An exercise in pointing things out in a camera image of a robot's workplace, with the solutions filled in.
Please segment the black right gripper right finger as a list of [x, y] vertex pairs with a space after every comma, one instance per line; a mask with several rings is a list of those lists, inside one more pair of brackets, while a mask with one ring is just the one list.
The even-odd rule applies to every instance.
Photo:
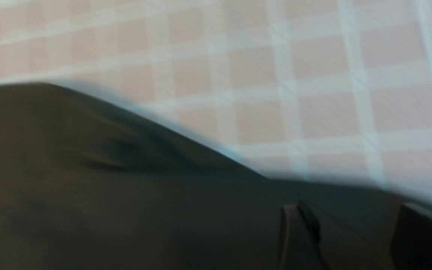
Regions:
[[396, 270], [432, 270], [432, 211], [413, 203], [401, 205], [390, 255]]

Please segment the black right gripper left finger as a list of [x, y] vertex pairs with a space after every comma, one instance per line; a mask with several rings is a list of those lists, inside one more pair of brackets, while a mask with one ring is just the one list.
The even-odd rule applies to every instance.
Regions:
[[278, 269], [327, 270], [320, 250], [321, 226], [303, 201], [284, 205], [278, 232]]

